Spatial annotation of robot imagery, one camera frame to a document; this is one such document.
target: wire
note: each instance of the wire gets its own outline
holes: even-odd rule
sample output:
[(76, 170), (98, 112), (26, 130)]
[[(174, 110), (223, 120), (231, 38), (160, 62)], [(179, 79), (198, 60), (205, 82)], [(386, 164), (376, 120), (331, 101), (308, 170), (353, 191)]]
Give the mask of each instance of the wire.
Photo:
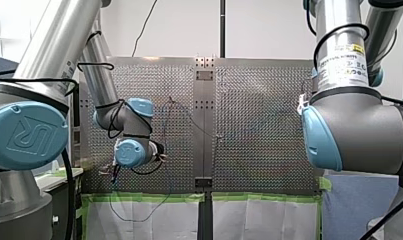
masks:
[(141, 31), (141, 33), (139, 34), (138, 38), (137, 38), (136, 41), (135, 41), (135, 48), (133, 49), (132, 57), (135, 56), (136, 49), (138, 48), (139, 39), (141, 39), (142, 34), (144, 34), (145, 27), (147, 26), (148, 20), (149, 20), (149, 18), (151, 17), (152, 11), (154, 10), (154, 7), (155, 7), (155, 5), (157, 4), (157, 1), (158, 1), (158, 0), (155, 0), (154, 3), (152, 4), (151, 10), (149, 11), (147, 18), (145, 19), (144, 26), (142, 27), (142, 31)]
[[(169, 118), (170, 118), (170, 111), (169, 111), (169, 115), (168, 115), (167, 119), (166, 119), (165, 121), (163, 121), (163, 137), (164, 137), (164, 142), (166, 142), (166, 129), (167, 129), (167, 124), (166, 124), (166, 123), (168, 122)], [(167, 144), (164, 145), (164, 153), (165, 153), (165, 154), (167, 153)], [(151, 213), (150, 213), (145, 219), (142, 219), (142, 220), (125, 219), (125, 218), (123, 218), (122, 216), (120, 216), (120, 214), (118, 214), (117, 211), (114, 209), (113, 204), (112, 204), (112, 202), (111, 202), (111, 196), (110, 196), (110, 208), (111, 208), (111, 210), (113, 211), (113, 213), (114, 213), (120, 220), (122, 220), (122, 221), (124, 221), (124, 222), (139, 222), (139, 223), (145, 222), (145, 221), (147, 221), (147, 220), (154, 214), (154, 212), (155, 212), (159, 207), (161, 207), (161, 205), (163, 205), (163, 204), (167, 201), (167, 199), (169, 199), (170, 195), (172, 194), (173, 183), (172, 183), (172, 179), (171, 179), (169, 170), (168, 170), (168, 168), (167, 168), (166, 162), (162, 162), (161, 165), (164, 166), (166, 178), (168, 179), (168, 182), (169, 182), (169, 192), (167, 193), (167, 196), (163, 199), (163, 201), (161, 201), (161, 202), (151, 211)]]
[(159, 161), (160, 163), (157, 165), (157, 167), (155, 167), (153, 170), (151, 170), (151, 171), (148, 171), (148, 172), (138, 172), (138, 171), (136, 171), (134, 168), (131, 168), (130, 170), (132, 171), (132, 172), (134, 172), (136, 175), (140, 175), (140, 176), (147, 176), (147, 175), (151, 175), (151, 174), (153, 174), (153, 173), (155, 173), (158, 169), (160, 169), (161, 168), (161, 166), (163, 165), (163, 161)]
[(385, 58), (386, 56), (388, 56), (388, 54), (391, 53), (392, 49), (393, 49), (394, 46), (395, 46), (395, 43), (397, 42), (397, 35), (398, 35), (398, 30), (395, 30), (395, 32), (394, 32), (394, 38), (393, 38), (393, 40), (392, 40), (391, 47), (389, 47), (388, 51), (386, 51), (385, 54), (382, 55), (382, 57), (378, 58), (376, 61), (374, 61), (373, 63), (369, 64), (367, 67), (371, 67), (371, 66), (375, 65), (376, 63), (378, 63), (378, 62), (384, 60), (384, 58)]
[(318, 70), (318, 69), (317, 69), (317, 57), (318, 57), (318, 55), (319, 55), (320, 48), (321, 48), (321, 47), (323, 46), (323, 44), (324, 44), (329, 38), (331, 38), (337, 31), (339, 31), (339, 30), (341, 30), (341, 29), (343, 29), (343, 28), (348, 28), (348, 27), (357, 27), (357, 28), (363, 29), (363, 30), (366, 32), (366, 36), (364, 37), (364, 40), (366, 40), (366, 39), (369, 37), (369, 35), (370, 35), (370, 30), (369, 30), (369, 28), (368, 28), (366, 25), (362, 24), (362, 23), (348, 23), (348, 24), (341, 25), (341, 26), (339, 26), (339, 27), (336, 27), (336, 28), (332, 29), (332, 31), (326, 33), (326, 34), (322, 37), (322, 39), (320, 39), (320, 41), (319, 41), (319, 42), (317, 43), (317, 45), (316, 45), (316, 48), (314, 49), (313, 63), (314, 63), (314, 68), (316, 68), (316, 71)]
[(80, 66), (107, 66), (107, 69), (110, 71), (114, 70), (114, 65), (111, 63), (78, 63), (77, 64), (77, 68), (83, 72), (82, 68)]
[(369, 231), (367, 231), (360, 240), (369, 239), (376, 231), (378, 231), (386, 222), (388, 222), (392, 217), (394, 217), (399, 211), (403, 209), (403, 201), (401, 201), (395, 208), (393, 208), (389, 213), (387, 213), (381, 221), (379, 221), (375, 226), (373, 226)]
[(171, 178), (170, 178), (169, 170), (167, 169), (167, 164), (164, 163), (163, 165), (164, 165), (164, 169), (165, 169), (167, 178), (169, 179), (169, 192), (168, 192), (167, 196), (151, 211), (151, 213), (150, 213), (146, 218), (144, 218), (144, 219), (142, 219), (142, 220), (134, 220), (134, 219), (125, 219), (125, 218), (123, 218), (123, 217), (120, 216), (120, 214), (118, 214), (117, 211), (114, 209), (113, 204), (112, 204), (112, 201), (111, 201), (111, 195), (110, 195), (110, 208), (111, 208), (111, 210), (114, 212), (114, 214), (115, 214), (120, 220), (122, 220), (122, 221), (124, 221), (124, 222), (139, 222), (139, 223), (146, 222), (148, 219), (151, 218), (151, 216), (154, 214), (154, 212), (155, 212), (159, 207), (161, 207), (161, 205), (163, 205), (163, 204), (167, 201), (167, 199), (169, 199), (169, 197), (170, 197), (170, 195), (171, 195), (171, 193), (172, 193)]
[(316, 31), (314, 30), (313, 26), (311, 25), (311, 19), (310, 19), (310, 0), (306, 1), (306, 15), (307, 15), (307, 25), (308, 28), (310, 29), (310, 32), (313, 33), (313, 35), (316, 36)]
[(71, 168), (71, 162), (68, 157), (67, 149), (64, 148), (61, 153), (63, 158), (64, 167), (66, 169), (67, 185), (68, 185), (68, 214), (67, 214), (67, 228), (65, 239), (69, 240), (72, 237), (73, 225), (75, 219), (75, 207), (74, 207), (74, 179), (73, 179), (73, 169)]
[(151, 124), (145, 120), (145, 118), (143, 116), (141, 116), (141, 114), (139, 114), (138, 112), (135, 111), (135, 109), (129, 104), (127, 103), (124, 99), (119, 99), (120, 105), (115, 109), (115, 112), (113, 114), (110, 115), (110, 125), (108, 126), (108, 138), (110, 139), (114, 139), (116, 137), (118, 137), (122, 132), (118, 132), (117, 134), (111, 136), (111, 131), (113, 130), (117, 130), (117, 128), (114, 126), (114, 122), (116, 121), (116, 119), (118, 118), (118, 115), (120, 113), (120, 111), (123, 109), (123, 106), (126, 105), (136, 116), (138, 116), (138, 118), (145, 123), (145, 125), (148, 127), (150, 134), (152, 133), (152, 126)]
[[(7, 75), (7, 74), (13, 74), (15, 73), (14, 70), (6, 70), (6, 71), (1, 71), (0, 76)], [(79, 83), (71, 78), (34, 78), (34, 79), (22, 79), (22, 78), (0, 78), (0, 82), (7, 82), (7, 83), (19, 83), (19, 82), (68, 82), (73, 84), (73, 88), (68, 91), (64, 96), (68, 96), (71, 93), (73, 93), (77, 87), (79, 86)]]
[(114, 138), (118, 137), (123, 132), (123, 130), (121, 130), (117, 134), (111, 136), (111, 131), (117, 130), (117, 128), (114, 126), (114, 122), (116, 121), (116, 119), (117, 119), (117, 117), (118, 117), (123, 105), (124, 105), (124, 101), (121, 101), (120, 105), (116, 109), (114, 109), (115, 112), (110, 115), (110, 125), (108, 126), (108, 130), (107, 130), (107, 135), (108, 135), (109, 139), (114, 139)]
[(172, 103), (175, 103), (175, 104), (179, 105), (180, 109), (182, 109), (182, 110), (186, 113), (186, 115), (188, 116), (188, 118), (191, 120), (192, 124), (193, 124), (196, 128), (198, 128), (198, 129), (199, 129), (201, 132), (203, 132), (205, 135), (207, 135), (207, 136), (209, 136), (209, 137), (211, 137), (211, 138), (216, 138), (215, 136), (213, 136), (213, 135), (207, 133), (203, 128), (201, 128), (201, 127), (194, 121), (194, 119), (192, 118), (192, 115), (189, 113), (188, 109), (187, 109), (186, 107), (184, 107), (180, 102), (174, 101), (174, 100), (170, 100), (170, 101), (172, 101)]
[(386, 96), (381, 96), (381, 99), (382, 99), (382, 100), (385, 100), (385, 101), (388, 101), (388, 102), (393, 102), (393, 103), (396, 103), (396, 104), (399, 104), (399, 105), (403, 106), (403, 101), (402, 101), (402, 100), (398, 100), (398, 99), (390, 98), (390, 97), (386, 97)]

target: perforated metal panel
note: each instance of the perforated metal panel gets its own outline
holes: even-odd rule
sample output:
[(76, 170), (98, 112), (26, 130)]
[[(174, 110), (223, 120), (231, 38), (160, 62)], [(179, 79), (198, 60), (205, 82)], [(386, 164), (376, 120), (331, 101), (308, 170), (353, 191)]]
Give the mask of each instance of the perforated metal panel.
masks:
[[(110, 61), (116, 66), (113, 76), (121, 98), (154, 102), (154, 140), (164, 143), (163, 122), (170, 119), (167, 168), (174, 193), (194, 192), (195, 177), (212, 177), (213, 191), (315, 194), (317, 174), (307, 161), (296, 112), (299, 94), (309, 86), (310, 61), (210, 59), (208, 67), (206, 58), (204, 62), (192, 58)], [(93, 126), (93, 105), (84, 93), (81, 154), (87, 152), (92, 168), (85, 174), (83, 190), (111, 191), (110, 176), (100, 175), (99, 170), (111, 163), (115, 140)], [(184, 110), (175, 106), (168, 118), (162, 106), (169, 97)], [(168, 186), (165, 169), (150, 176), (124, 170), (118, 182), (119, 190), (131, 192), (167, 193)]]
[[(138, 176), (129, 169), (119, 174), (117, 189), (131, 192), (167, 193), (169, 177), (172, 179), (173, 192), (193, 192), (193, 139), (192, 125), (187, 114), (192, 114), (194, 59), (131, 59), (112, 58), (116, 66), (113, 78), (119, 97), (141, 97), (150, 99), (154, 105), (155, 116), (152, 121), (152, 139), (164, 143), (166, 132), (167, 171), (161, 168), (149, 176)], [(170, 108), (165, 105), (169, 97), (179, 101), (185, 109)], [(92, 169), (85, 174), (84, 192), (111, 191), (109, 175), (101, 175), (99, 169), (112, 162), (115, 140), (107, 137), (105, 130), (96, 128), (92, 123), (93, 104), (89, 96), (87, 108), (89, 159)], [(157, 163), (138, 168), (147, 172)]]
[(214, 191), (314, 193), (296, 108), (309, 61), (216, 62)]

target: blue joint cap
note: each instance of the blue joint cap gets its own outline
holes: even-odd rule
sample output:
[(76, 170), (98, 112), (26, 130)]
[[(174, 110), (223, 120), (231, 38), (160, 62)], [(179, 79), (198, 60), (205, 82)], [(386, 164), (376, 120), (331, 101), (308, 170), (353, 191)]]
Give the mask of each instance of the blue joint cap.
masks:
[(137, 167), (143, 164), (145, 160), (144, 147), (135, 140), (125, 139), (121, 141), (115, 149), (116, 161), (126, 167)]
[(102, 128), (101, 125), (99, 125), (98, 114), (96, 113), (96, 111), (94, 112), (94, 115), (92, 115), (92, 123), (95, 125), (95, 127)]
[(23, 101), (0, 108), (0, 169), (31, 170), (54, 161), (68, 142), (64, 116), (50, 105)]
[(150, 100), (143, 98), (130, 98), (127, 102), (138, 114), (149, 118), (154, 116), (154, 104)]
[(379, 87), (382, 84), (384, 79), (384, 70), (379, 70), (378, 75), (376, 75), (375, 79), (373, 80), (371, 87)]
[(325, 120), (313, 106), (303, 111), (303, 132), (307, 157), (318, 168), (342, 170), (342, 160), (335, 139)]

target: robotic arm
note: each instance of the robotic arm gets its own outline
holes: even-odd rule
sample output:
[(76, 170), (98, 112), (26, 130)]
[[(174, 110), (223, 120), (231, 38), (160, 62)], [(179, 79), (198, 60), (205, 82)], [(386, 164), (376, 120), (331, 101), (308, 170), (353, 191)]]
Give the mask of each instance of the robotic arm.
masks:
[[(78, 66), (96, 106), (94, 121), (109, 133), (124, 132), (115, 160), (133, 168), (158, 160), (163, 147), (150, 141), (153, 104), (120, 100), (111, 69), (102, 65), (103, 36), (93, 24), (102, 4), (109, 1), (52, 0), (13, 78), (71, 78)], [(0, 169), (31, 170), (60, 155), (68, 141), (67, 89), (60, 81), (0, 83)]]
[[(390, 99), (371, 87), (382, 82), (380, 63), (396, 34), (403, 0), (369, 0), (367, 26), (361, 24), (360, 0), (306, 1), (317, 20), (319, 74), (317, 93), (302, 112), (308, 159), (318, 168), (400, 176), (382, 226), (403, 208), (403, 101), (385, 106), (382, 99)], [(387, 239), (403, 240), (403, 211), (385, 225)]]
[(160, 160), (164, 147), (150, 141), (152, 102), (141, 98), (131, 98), (128, 101), (119, 99), (111, 69), (92, 64), (106, 62), (102, 47), (105, 41), (99, 29), (98, 22), (95, 22), (81, 57), (81, 68), (96, 110), (93, 121), (98, 127), (107, 130), (110, 138), (113, 138), (110, 136), (112, 130), (124, 133), (114, 149), (118, 164), (133, 168)]
[[(112, 149), (115, 161), (133, 168), (161, 160), (163, 147), (150, 141), (153, 104), (140, 98), (119, 99), (104, 66), (102, 34), (94, 21), (110, 2), (51, 0), (13, 78), (0, 79), (0, 239), (52, 237), (51, 197), (40, 193), (29, 170), (52, 162), (66, 147), (65, 95), (76, 67), (86, 76), (96, 106), (95, 122), (109, 132), (124, 132)], [(78, 64), (80, 57), (83, 63)], [(71, 169), (67, 172), (72, 182)], [(74, 191), (70, 183), (68, 236)]]

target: white label sticker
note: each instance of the white label sticker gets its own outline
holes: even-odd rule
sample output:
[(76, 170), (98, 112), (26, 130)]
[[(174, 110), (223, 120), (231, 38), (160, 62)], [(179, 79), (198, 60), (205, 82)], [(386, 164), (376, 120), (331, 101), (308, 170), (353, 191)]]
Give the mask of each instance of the white label sticker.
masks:
[[(74, 71), (76, 70), (76, 65), (72, 63), (71, 61), (68, 61), (66, 63), (66, 66), (64, 67), (63, 74), (61, 75), (61, 78), (68, 78), (71, 79), (74, 75)], [(57, 85), (58, 90), (60, 91), (67, 91), (69, 82), (61, 82), (60, 84)]]
[(337, 51), (334, 56), (325, 57), (320, 61), (319, 75), (321, 82), (368, 82), (366, 58), (357, 51)]

